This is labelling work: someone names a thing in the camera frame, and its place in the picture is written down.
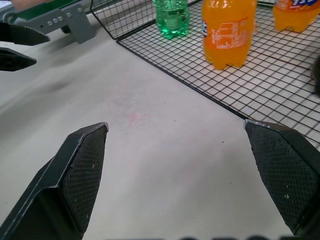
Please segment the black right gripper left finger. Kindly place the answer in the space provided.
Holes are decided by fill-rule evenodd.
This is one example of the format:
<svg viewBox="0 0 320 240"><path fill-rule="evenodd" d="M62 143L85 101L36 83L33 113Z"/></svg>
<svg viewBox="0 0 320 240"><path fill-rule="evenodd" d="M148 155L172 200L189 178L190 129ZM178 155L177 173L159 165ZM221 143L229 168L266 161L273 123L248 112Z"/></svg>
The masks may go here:
<svg viewBox="0 0 320 240"><path fill-rule="evenodd" d="M109 126L69 134L0 226L0 240L82 240L98 195Z"/></svg>

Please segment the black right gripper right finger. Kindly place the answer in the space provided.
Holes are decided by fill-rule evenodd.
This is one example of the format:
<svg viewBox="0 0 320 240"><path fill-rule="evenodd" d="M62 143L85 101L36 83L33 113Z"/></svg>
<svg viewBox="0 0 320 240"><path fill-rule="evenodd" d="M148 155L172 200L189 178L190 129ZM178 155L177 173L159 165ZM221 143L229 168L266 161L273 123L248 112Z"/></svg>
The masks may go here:
<svg viewBox="0 0 320 240"><path fill-rule="evenodd" d="M320 151L293 128L244 122L260 178L297 239L320 240Z"/></svg>

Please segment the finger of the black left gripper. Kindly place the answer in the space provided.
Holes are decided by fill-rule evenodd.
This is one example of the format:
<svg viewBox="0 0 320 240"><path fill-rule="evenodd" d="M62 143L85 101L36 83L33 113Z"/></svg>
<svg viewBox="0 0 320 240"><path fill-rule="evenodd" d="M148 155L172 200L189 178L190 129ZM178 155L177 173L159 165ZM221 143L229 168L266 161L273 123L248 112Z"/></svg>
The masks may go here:
<svg viewBox="0 0 320 240"><path fill-rule="evenodd" d="M37 63L37 60L14 51L0 47L0 71L19 71Z"/></svg>
<svg viewBox="0 0 320 240"><path fill-rule="evenodd" d="M0 22L0 41L35 46L49 42L50 37L28 26Z"/></svg>

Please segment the dark round object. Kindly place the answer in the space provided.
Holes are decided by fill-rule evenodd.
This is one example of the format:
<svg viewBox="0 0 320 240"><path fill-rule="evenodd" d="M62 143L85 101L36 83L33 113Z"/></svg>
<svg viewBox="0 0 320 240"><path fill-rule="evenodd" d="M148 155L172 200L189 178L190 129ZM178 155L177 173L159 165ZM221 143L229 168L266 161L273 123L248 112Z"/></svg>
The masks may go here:
<svg viewBox="0 0 320 240"><path fill-rule="evenodd" d="M312 65L310 77L314 81L314 93L320 97L320 55L317 56Z"/></svg>

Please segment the green plastic soda bottle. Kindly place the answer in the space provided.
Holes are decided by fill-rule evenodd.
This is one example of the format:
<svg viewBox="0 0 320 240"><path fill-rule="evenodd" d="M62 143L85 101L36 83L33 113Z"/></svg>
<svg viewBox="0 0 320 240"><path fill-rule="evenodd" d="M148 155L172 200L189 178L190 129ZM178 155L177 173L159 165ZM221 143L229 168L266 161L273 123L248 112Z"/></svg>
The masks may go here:
<svg viewBox="0 0 320 240"><path fill-rule="evenodd" d="M188 0L152 0L155 7L155 22L166 39L188 34L190 12Z"/></svg>

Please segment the orange soda bottle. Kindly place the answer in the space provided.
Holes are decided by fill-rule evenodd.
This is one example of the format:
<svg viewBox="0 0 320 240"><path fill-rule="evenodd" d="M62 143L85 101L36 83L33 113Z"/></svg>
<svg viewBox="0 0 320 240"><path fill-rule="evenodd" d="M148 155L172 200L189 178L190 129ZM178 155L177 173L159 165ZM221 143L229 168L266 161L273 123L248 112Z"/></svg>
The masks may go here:
<svg viewBox="0 0 320 240"><path fill-rule="evenodd" d="M257 0L204 0L203 52L215 69L244 65L251 47Z"/></svg>
<svg viewBox="0 0 320 240"><path fill-rule="evenodd" d="M320 14L320 0L275 0L273 17L275 29L303 32Z"/></svg>

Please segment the grey conveyor frame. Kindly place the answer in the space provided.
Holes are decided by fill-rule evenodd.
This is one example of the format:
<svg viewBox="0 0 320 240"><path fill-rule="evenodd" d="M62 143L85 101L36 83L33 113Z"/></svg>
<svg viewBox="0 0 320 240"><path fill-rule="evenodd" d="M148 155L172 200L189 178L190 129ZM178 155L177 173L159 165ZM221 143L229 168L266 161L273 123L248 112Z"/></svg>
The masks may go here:
<svg viewBox="0 0 320 240"><path fill-rule="evenodd" d="M91 27L83 5L86 0L60 3L54 9L38 13L35 17L15 21L21 17L20 14L56 1L58 0L0 0L0 22L26 26L45 35L65 28L79 44L95 37L95 31Z"/></svg>

